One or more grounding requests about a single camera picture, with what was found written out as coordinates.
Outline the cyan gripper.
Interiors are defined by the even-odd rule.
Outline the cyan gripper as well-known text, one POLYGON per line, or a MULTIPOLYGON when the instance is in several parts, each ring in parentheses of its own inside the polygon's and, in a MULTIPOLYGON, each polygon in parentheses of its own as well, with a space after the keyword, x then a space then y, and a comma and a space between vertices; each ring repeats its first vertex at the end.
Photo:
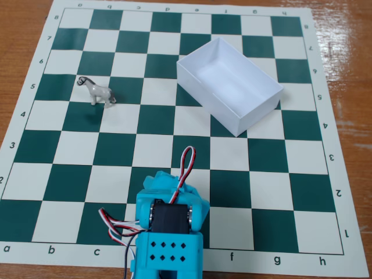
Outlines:
POLYGON ((154 177, 147 176, 143 182, 143 194, 166 203, 192 203, 202 201, 196 188, 184 183, 179 189, 179 178, 171 174, 158 171, 154 177))

